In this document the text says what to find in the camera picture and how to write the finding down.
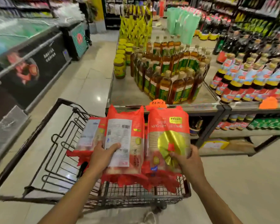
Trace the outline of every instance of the tile floor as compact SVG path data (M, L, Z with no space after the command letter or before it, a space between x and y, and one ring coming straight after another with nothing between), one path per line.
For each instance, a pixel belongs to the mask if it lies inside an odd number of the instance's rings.
M31 121L0 162L0 172L54 105L57 98L77 102L91 114L105 115L116 37L117 33L114 31L109 31L104 36L92 36L93 46L89 48L82 60L71 63L32 111ZM52 144L51 135L60 131L62 128L60 122L64 122L70 113L71 109L67 107L58 110L2 185L0 195L21 196L23 194L24 187L29 185ZM254 137L254 142L261 143L264 139L266 137ZM62 149L60 151L59 159L62 159L64 153ZM68 164L76 162L74 159L69 160L68 157L65 159ZM280 223L280 140L254 157L205 157L202 160L211 185L243 223ZM59 174L67 170L73 173L67 176L69 180L66 187L70 188L71 179L77 170L64 163L60 168L49 163L48 169L51 168ZM45 175L44 167L36 176L33 183L35 187L43 186L41 181L43 175ZM50 184L44 186L51 190L65 190L63 187L52 187ZM0 223L34 224L51 207L51 205L35 203L0 202ZM139 221L146 210L146 208L127 208L99 211L85 215L78 223L132 223ZM176 221L210 223L195 192L192 192L190 198L175 205L169 205L160 214L158 220L164 224Z

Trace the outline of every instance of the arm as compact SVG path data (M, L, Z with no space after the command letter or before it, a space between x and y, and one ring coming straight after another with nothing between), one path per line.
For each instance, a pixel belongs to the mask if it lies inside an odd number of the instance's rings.
M38 224L76 223L95 183L109 165L113 153L120 147L120 143L115 143L105 150L102 148L102 142L98 142L93 150L89 168Z
M198 194L211 222L213 224L243 224L206 180L198 148L191 145L191 149L192 155L188 159L175 153L171 153L170 156L178 161L183 174Z

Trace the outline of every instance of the hand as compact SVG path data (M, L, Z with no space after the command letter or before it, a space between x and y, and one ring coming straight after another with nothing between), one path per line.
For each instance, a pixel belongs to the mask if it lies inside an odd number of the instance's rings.
M103 170L109 165L114 152L121 147L120 143L111 145L109 149L103 149L103 142L99 141L93 149L91 159L89 162L89 168L91 172L97 174L97 178L100 178Z
M200 184L205 183L206 178L198 148L194 145L191 145L190 147L192 149L192 155L190 158L178 155L174 152L170 153L170 156L178 161L180 167L182 168L183 174L186 176L187 180L192 184L193 189L195 190L195 188Z

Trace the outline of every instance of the jar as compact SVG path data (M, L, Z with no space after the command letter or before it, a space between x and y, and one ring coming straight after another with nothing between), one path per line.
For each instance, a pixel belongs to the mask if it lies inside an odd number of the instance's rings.
M118 45L120 46L120 45L124 45L125 46L125 44L127 43L127 41L119 41L118 42Z
M121 38L119 41L118 41L118 44L119 45L125 45L127 43L127 40L125 38Z
M122 49L122 50L125 50L127 47L125 46L125 45L119 45L118 47L117 47L117 49Z
M134 46L133 43L127 43L127 44L126 44L126 47L127 47L127 48L132 48L133 46Z
M115 58L121 58L124 61L124 64L126 63L125 55L124 54L116 54Z
M125 58L126 58L126 62L127 62L127 66L131 65L131 54L133 53L133 49L132 48L126 48L125 49Z
M125 64L122 58L114 59L114 74L117 79L123 79L125 77Z
M123 55L125 55L125 50L118 49L118 50L116 50L116 54L123 54Z

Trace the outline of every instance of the forearm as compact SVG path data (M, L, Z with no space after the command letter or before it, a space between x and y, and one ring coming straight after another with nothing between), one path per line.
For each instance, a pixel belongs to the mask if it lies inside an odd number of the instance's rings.
M97 171L88 169L39 224L76 223L98 178Z
M206 179L193 188L213 224L242 224Z

